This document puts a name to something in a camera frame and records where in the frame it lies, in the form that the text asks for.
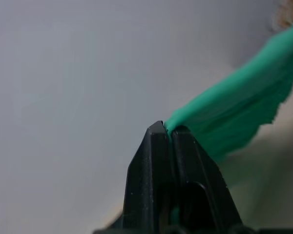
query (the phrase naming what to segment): green foam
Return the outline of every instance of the green foam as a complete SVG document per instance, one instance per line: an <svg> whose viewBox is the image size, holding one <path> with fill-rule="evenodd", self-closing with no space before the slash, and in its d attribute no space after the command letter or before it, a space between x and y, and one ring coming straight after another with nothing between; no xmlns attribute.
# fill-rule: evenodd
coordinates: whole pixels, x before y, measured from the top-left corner
<svg viewBox="0 0 293 234"><path fill-rule="evenodd" d="M293 86L293 27L274 36L242 68L173 112L169 134L189 128L215 161L245 146L272 123Z"/></svg>

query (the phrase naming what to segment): gray background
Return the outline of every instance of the gray background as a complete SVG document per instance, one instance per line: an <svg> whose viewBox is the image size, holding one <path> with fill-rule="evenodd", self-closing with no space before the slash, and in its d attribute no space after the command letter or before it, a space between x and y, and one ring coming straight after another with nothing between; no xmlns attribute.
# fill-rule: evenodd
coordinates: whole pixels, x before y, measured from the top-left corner
<svg viewBox="0 0 293 234"><path fill-rule="evenodd" d="M272 0L0 0L0 234L85 234L146 128L247 61Z"/></svg>

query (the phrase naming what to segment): black plastic part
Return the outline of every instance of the black plastic part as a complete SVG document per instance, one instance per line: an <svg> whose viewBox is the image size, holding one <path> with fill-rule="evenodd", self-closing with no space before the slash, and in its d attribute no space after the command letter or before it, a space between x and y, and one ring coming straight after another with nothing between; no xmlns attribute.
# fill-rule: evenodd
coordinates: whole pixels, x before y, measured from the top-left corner
<svg viewBox="0 0 293 234"><path fill-rule="evenodd" d="M180 218L191 231L216 229L227 232L242 224L216 163L186 127L172 134L181 191Z"/></svg>
<svg viewBox="0 0 293 234"><path fill-rule="evenodd" d="M170 215L177 212L179 223ZM150 126L127 172L124 208L95 234L293 234L243 226L214 161L185 127L169 139L163 123Z"/></svg>
<svg viewBox="0 0 293 234"><path fill-rule="evenodd" d="M159 231L164 204L174 194L168 141L161 121L147 129L128 168L122 228Z"/></svg>

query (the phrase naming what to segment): white surface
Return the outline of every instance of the white surface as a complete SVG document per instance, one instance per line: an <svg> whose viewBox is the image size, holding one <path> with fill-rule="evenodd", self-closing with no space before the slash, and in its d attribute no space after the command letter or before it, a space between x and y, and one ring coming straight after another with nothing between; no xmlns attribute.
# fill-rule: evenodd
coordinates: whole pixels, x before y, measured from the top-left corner
<svg viewBox="0 0 293 234"><path fill-rule="evenodd" d="M85 234L147 126L269 36L272 1L0 0L0 234Z"/></svg>

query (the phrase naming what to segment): green material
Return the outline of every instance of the green material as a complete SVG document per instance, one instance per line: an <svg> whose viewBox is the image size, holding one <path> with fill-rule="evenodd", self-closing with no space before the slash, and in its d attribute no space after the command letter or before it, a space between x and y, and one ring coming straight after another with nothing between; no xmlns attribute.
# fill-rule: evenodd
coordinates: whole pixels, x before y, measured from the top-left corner
<svg viewBox="0 0 293 234"><path fill-rule="evenodd" d="M215 160L245 146L262 124L272 123L293 86L293 27L274 36L250 62L176 110L169 134L190 129Z"/></svg>
<svg viewBox="0 0 293 234"><path fill-rule="evenodd" d="M170 212L170 222L169 224L172 225L178 225L180 224L180 218L179 218L179 207L174 207Z"/></svg>

